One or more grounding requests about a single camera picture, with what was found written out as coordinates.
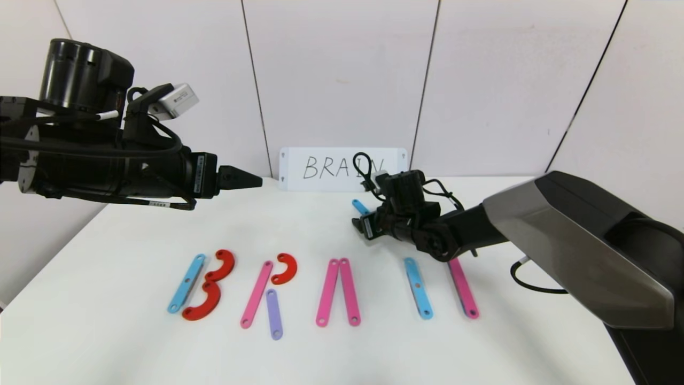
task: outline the cable label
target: cable label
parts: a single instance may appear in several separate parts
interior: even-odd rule
[[[195,172],[195,188],[193,191],[196,194],[200,193],[200,190],[202,188],[202,175],[205,173],[205,156],[200,155],[197,157],[197,166],[196,166],[196,172]]]

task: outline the white label sticker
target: white label sticker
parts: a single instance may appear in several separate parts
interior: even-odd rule
[[[405,149],[355,147],[285,147],[280,150],[280,189],[288,191],[362,192],[363,177],[354,169],[358,152],[371,157],[371,173],[385,170],[390,175],[408,170]],[[356,159],[366,173],[368,161]]]

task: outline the black cable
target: black cable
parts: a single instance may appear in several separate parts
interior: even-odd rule
[[[356,159],[359,156],[366,158],[366,160],[368,161],[368,172],[367,173],[363,173],[358,167],[358,163],[356,162]],[[368,156],[368,154],[365,152],[357,152],[356,154],[354,154],[354,157],[352,158],[352,163],[354,164],[354,169],[356,170],[357,173],[359,173],[359,174],[361,174],[361,176],[363,176],[364,187],[367,190],[370,190],[370,192],[373,193],[373,196],[375,198],[377,198],[378,201],[384,202],[385,199],[382,198],[378,193],[376,193],[375,184],[371,180],[371,173],[373,171],[373,166],[371,165],[371,162],[372,162],[371,157]]]
[[[429,183],[437,183],[439,185],[439,187],[442,189],[442,193],[432,192],[432,191],[426,189],[425,185],[429,184]],[[456,197],[454,197],[454,195],[453,195],[453,192],[449,192],[447,190],[447,188],[444,187],[444,185],[442,184],[442,182],[439,179],[430,179],[428,181],[425,181],[425,183],[423,183],[423,192],[425,194],[436,195],[438,197],[448,198],[451,200],[453,205],[456,207],[456,210],[458,210],[458,211],[464,211],[465,210],[465,207],[463,207],[463,204],[461,203],[461,201],[456,199]]]
[[[144,95],[148,92],[147,88],[145,87],[132,87],[129,89],[128,93],[126,94],[126,100],[131,103],[133,101],[133,95],[136,93]]]
[[[550,288],[541,288],[537,286],[532,286],[530,284],[526,284],[523,281],[520,281],[519,278],[515,275],[515,273],[518,271],[520,266],[523,265],[523,262],[518,261],[511,266],[511,277],[513,277],[513,280],[520,286],[526,289],[530,289],[532,291],[537,291],[539,293],[546,293],[546,294],[568,294],[567,290],[564,289],[550,289]]]
[[[45,120],[42,123],[32,123],[33,124],[46,124],[46,123],[65,123],[61,121],[56,121],[60,117],[72,117],[72,120],[67,121],[79,121],[73,120],[73,116],[44,116],[41,118],[30,118],[30,119],[20,119],[17,121],[10,121],[8,123],[14,122],[25,122],[33,121],[34,119],[48,118],[52,120]],[[92,147],[76,147],[76,146],[65,146],[58,143],[45,143],[45,142],[34,142],[31,140],[17,139],[17,138],[0,138],[0,147],[4,149],[14,149],[14,150],[32,150],[41,151],[45,153],[58,153],[62,155],[70,156],[83,156],[87,158],[158,158],[162,156],[169,156],[178,153],[181,148],[183,148],[183,143],[181,139],[173,131],[168,129],[165,125],[161,124],[155,119],[150,119],[153,126],[161,130],[163,133],[169,135],[173,139],[173,146],[163,149],[163,150],[122,150],[122,149],[101,149]],[[8,123],[3,123],[2,127],[9,125]]]

